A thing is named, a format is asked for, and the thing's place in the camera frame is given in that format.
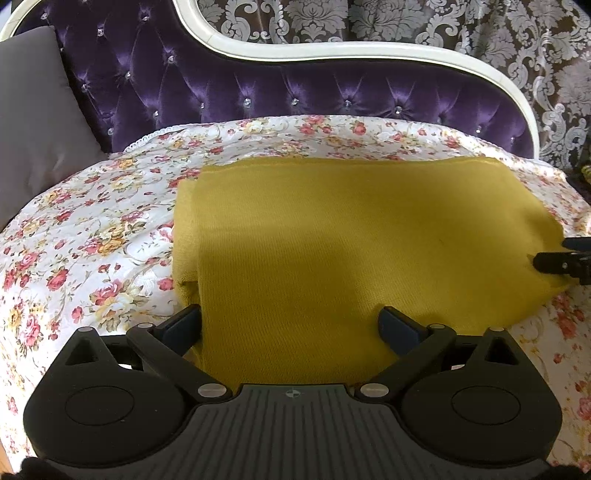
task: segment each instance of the yellow blanket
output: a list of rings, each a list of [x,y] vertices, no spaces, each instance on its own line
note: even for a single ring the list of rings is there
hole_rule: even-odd
[[[366,381],[393,305],[461,334],[507,327],[567,287],[531,266],[562,228],[497,160],[262,158],[183,180],[173,277],[201,303],[193,361],[242,382]]]

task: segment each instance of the tufted velvet upholstery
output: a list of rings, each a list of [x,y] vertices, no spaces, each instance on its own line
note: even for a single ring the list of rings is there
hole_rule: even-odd
[[[446,67],[229,59],[184,30],[171,0],[43,0],[17,33],[47,24],[56,29],[74,94],[105,151],[170,125],[317,113],[439,121],[532,156],[512,100]]]

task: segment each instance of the bed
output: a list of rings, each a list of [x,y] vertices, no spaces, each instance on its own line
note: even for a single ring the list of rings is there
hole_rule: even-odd
[[[38,195],[0,233],[0,440],[33,455],[22,411],[81,326],[123,333],[180,306],[171,278],[181,179],[254,156],[501,160],[563,225],[591,209],[540,161],[535,116],[504,75],[435,47],[253,45],[188,0],[25,1],[0,40],[54,27],[70,86],[109,158]],[[591,468],[591,314],[573,287],[511,329],[563,408],[549,461]]]

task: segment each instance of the floral quilt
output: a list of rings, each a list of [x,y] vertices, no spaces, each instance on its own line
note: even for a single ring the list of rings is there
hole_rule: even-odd
[[[0,440],[14,468],[34,455],[22,412],[81,326],[101,335],[160,323],[179,308],[171,278],[181,179],[254,156],[368,161],[493,157],[563,225],[591,234],[589,205],[564,174],[441,125],[352,116],[285,116],[156,132],[32,200],[0,233]],[[591,304],[575,287],[511,329],[563,407],[554,463],[591,468]]]

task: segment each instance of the damask curtain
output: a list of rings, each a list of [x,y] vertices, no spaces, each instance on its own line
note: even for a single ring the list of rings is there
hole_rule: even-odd
[[[242,41],[394,41],[481,59],[517,84],[538,121],[541,158],[566,171],[589,158],[591,27],[571,0],[196,0]]]

